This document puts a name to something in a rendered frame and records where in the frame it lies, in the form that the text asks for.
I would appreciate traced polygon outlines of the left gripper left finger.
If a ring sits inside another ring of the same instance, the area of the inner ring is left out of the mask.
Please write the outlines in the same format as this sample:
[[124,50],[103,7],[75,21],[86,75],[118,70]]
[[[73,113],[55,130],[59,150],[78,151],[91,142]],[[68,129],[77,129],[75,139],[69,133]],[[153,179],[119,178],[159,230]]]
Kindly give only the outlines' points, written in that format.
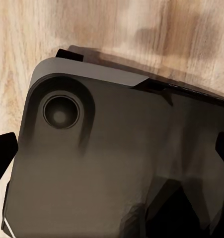
[[0,135],[0,179],[18,152],[18,143],[14,132]]

